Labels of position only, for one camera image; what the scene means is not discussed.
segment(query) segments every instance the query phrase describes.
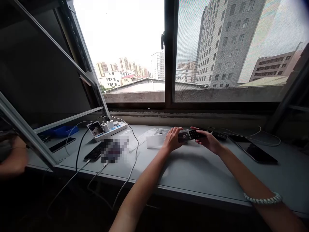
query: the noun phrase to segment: beaded bracelet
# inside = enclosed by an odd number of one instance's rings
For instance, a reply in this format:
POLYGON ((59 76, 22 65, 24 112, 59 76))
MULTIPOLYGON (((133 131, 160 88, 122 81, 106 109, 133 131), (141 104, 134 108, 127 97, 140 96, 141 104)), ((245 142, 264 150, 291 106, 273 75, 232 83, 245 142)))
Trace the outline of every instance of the beaded bracelet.
POLYGON ((275 194, 275 196, 272 198, 267 198, 267 199, 254 199, 254 198, 248 197, 246 193, 244 193, 244 196, 248 201, 254 204, 258 204, 258 205, 278 204, 279 202, 282 201, 282 196, 279 193, 276 193, 276 192, 273 192, 273 193, 275 194))

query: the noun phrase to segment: concrete ledge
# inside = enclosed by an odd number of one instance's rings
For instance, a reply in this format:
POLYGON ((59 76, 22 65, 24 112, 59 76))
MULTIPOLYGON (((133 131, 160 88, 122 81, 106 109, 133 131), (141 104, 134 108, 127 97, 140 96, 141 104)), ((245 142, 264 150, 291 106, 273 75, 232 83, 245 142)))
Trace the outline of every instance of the concrete ledge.
MULTIPOLYGON (((175 91, 175 102, 280 102, 284 85, 195 89, 175 91)), ((164 91, 106 93, 112 102, 165 102, 164 91)))

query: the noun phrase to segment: glass pane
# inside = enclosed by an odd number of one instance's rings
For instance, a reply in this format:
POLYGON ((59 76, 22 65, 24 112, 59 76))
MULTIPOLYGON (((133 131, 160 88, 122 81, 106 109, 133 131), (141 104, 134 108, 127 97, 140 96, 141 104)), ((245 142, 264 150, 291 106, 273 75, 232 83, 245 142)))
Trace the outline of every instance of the glass pane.
POLYGON ((106 102, 164 102, 164 1, 73 3, 106 102))
POLYGON ((179 0, 178 15, 175 102, 282 100, 309 41, 301 0, 179 0))

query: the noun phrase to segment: hand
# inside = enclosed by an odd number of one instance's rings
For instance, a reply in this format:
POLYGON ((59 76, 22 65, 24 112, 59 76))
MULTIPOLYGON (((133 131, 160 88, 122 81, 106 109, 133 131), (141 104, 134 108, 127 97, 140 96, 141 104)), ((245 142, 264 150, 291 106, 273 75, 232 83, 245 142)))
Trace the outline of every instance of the hand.
POLYGON ((166 135, 162 148, 167 149, 170 153, 177 148, 180 148, 183 143, 178 142, 179 131, 183 130, 182 127, 173 127, 166 135))
POLYGON ((215 153, 216 155, 219 155, 219 153, 224 150, 224 146, 219 143, 219 141, 211 134, 203 130, 198 130, 196 127, 191 127, 191 129, 196 130, 196 132, 206 135, 204 138, 199 138, 198 140, 195 140, 198 144, 203 145, 211 152, 215 153))

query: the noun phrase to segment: photo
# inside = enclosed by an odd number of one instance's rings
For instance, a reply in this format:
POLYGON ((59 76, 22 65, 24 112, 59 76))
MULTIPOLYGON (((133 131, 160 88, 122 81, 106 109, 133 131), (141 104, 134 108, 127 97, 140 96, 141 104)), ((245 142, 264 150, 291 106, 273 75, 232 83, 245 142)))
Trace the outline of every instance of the photo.
POLYGON ((91 133, 94 137, 99 135, 99 134, 102 134, 104 132, 99 121, 88 124, 87 127, 89 128, 89 130, 91 131, 91 133))

